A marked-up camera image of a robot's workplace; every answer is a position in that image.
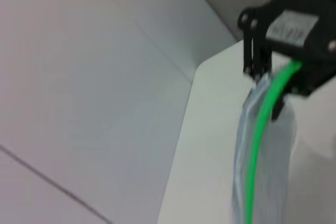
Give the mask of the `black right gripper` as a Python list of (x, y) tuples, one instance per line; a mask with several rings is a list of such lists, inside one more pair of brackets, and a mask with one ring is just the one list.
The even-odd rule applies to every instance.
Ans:
[[(243, 73), (253, 80), (271, 72), (274, 52), (302, 64), (288, 93), (307, 97), (335, 76), (335, 0), (270, 0), (244, 8), (237, 25), (244, 39)], [(272, 121), (279, 118), (285, 95), (273, 106)]]

